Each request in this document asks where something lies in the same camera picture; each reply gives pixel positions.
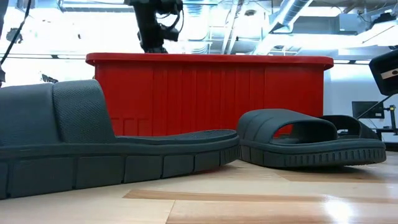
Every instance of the sole tread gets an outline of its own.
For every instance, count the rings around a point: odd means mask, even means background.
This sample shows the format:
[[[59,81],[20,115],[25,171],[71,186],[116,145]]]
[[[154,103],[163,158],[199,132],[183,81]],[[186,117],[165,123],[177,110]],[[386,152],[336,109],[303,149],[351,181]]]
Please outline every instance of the sole tread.
[[[95,155],[0,161],[0,199],[188,175],[239,159],[238,145],[179,155]]]
[[[387,158],[383,148],[285,155],[242,146],[241,154],[250,155],[242,156],[242,161],[265,167],[356,166],[384,162]]]

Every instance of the computer monitor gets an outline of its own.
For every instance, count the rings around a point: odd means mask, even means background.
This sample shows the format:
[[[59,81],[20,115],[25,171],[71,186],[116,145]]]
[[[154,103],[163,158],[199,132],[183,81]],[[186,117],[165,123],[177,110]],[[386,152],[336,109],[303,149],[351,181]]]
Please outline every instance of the computer monitor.
[[[377,101],[353,101],[353,117],[357,118],[359,115],[363,114],[370,107],[374,106]],[[384,105],[380,103],[377,107],[373,108],[371,111],[367,112],[361,118],[375,118],[384,119]]]

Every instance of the ceiling pipe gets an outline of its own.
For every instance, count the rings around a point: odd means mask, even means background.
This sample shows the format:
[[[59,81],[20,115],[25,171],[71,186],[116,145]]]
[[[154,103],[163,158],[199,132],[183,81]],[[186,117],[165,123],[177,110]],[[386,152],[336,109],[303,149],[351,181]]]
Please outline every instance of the ceiling pipe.
[[[226,24],[227,27],[226,27],[225,33],[224,33],[224,41],[223,41],[223,46],[221,48],[221,54],[225,54],[225,49],[228,44],[229,37],[232,33],[232,28],[234,26],[237,13],[238,13],[238,4],[233,4],[232,8],[230,10],[230,13],[229,13],[229,19]]]
[[[267,46],[269,45],[267,42],[268,34],[283,27],[292,30],[293,23],[299,18],[300,11],[308,7],[312,1],[313,0],[283,0],[279,11],[271,15],[270,26],[268,26],[264,32],[266,35],[262,38],[260,44],[256,46],[252,54],[258,54],[260,52],[268,54],[268,51],[272,48],[272,46]]]
[[[347,8],[345,8],[343,13],[347,14],[347,13],[351,12],[353,9],[355,9],[356,7],[360,6],[363,3],[364,3],[364,0],[353,1],[352,5],[350,5]]]
[[[244,16],[244,13],[245,13],[245,11],[246,11],[246,9],[245,9],[245,6],[246,6],[246,4],[244,4],[244,0],[239,0],[238,1],[238,7],[239,7],[239,9],[238,9],[238,11],[237,11],[237,13],[236,13],[236,19],[234,20],[234,23],[235,23],[235,21],[236,20],[239,20],[239,18],[242,18],[243,16]],[[228,48],[227,48],[227,50],[226,50],[226,54],[231,54],[231,52],[232,52],[232,49],[233,49],[233,47],[234,47],[234,44],[235,44],[235,42],[236,42],[236,38],[238,37],[238,32],[237,32],[237,30],[236,29],[233,29],[232,30],[232,34],[231,34],[231,40],[230,40],[230,42],[229,42],[229,45],[228,45]]]

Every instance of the black cable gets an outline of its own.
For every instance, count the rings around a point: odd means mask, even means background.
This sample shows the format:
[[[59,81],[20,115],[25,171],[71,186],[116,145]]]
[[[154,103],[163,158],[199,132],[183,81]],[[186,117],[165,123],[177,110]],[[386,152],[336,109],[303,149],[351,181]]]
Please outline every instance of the black cable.
[[[21,24],[19,25],[18,30],[17,30],[17,32],[15,33],[14,38],[12,38],[12,41],[11,41],[10,45],[8,45],[8,48],[7,48],[7,50],[6,50],[6,53],[4,53],[4,56],[3,56],[2,59],[1,59],[1,64],[3,64],[4,61],[7,59],[8,55],[10,54],[10,51],[11,51],[11,49],[12,49],[12,46],[14,46],[15,42],[17,41],[18,36],[19,36],[19,34],[21,33],[21,30],[22,30],[22,28],[23,28],[23,26],[24,26],[24,24],[25,24],[25,21],[26,21],[26,19],[27,19],[28,16],[29,16],[29,11],[30,11],[30,6],[31,6],[31,5],[32,5],[32,0],[28,0],[27,6],[26,6],[26,10],[25,10],[25,17],[24,17],[24,20],[23,20],[23,21],[21,22]]]
[[[377,126],[374,124],[374,122],[371,119],[368,119],[368,121],[373,124],[375,129],[377,129]]]
[[[182,24],[181,24],[181,29],[178,33],[181,33],[182,28],[184,28],[184,20],[185,20],[185,15],[184,15],[184,10],[182,9]]]
[[[367,21],[362,15],[358,14],[358,16],[359,16],[360,18],[362,18],[363,21],[368,22],[368,23],[372,23],[371,21]]]
[[[379,106],[381,103],[384,103],[386,100],[388,100],[391,96],[387,96],[385,97],[384,100],[377,102],[376,104],[374,104],[372,107],[370,107],[367,111],[363,112],[361,115],[359,115],[358,117],[356,117],[356,119],[361,119],[363,116],[365,116],[369,111],[373,110],[375,107]]]
[[[171,26],[169,26],[169,27],[167,28],[167,30],[172,30],[172,29],[177,25],[177,23],[178,23],[179,20],[180,20],[180,13],[177,13],[177,18],[175,18],[173,24],[172,24]]]
[[[164,16],[164,17],[156,17],[156,19],[165,19],[165,18],[167,18],[169,15],[170,15],[170,13],[167,13],[166,16]]]

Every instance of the white wall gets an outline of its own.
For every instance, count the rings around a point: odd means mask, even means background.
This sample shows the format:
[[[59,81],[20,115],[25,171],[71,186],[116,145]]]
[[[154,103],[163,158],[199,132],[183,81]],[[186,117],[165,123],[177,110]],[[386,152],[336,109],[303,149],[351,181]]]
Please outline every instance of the white wall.
[[[335,65],[325,72],[324,114],[353,115],[352,101],[381,101],[380,94],[368,65]],[[384,102],[384,107],[396,105],[398,96]],[[385,111],[385,119],[361,119],[371,128],[390,126],[390,112]],[[398,136],[392,133],[383,134],[385,141],[398,142]]]
[[[42,73],[60,82],[94,76],[94,67],[84,60],[7,58],[2,69],[6,72],[4,86],[42,83]]]

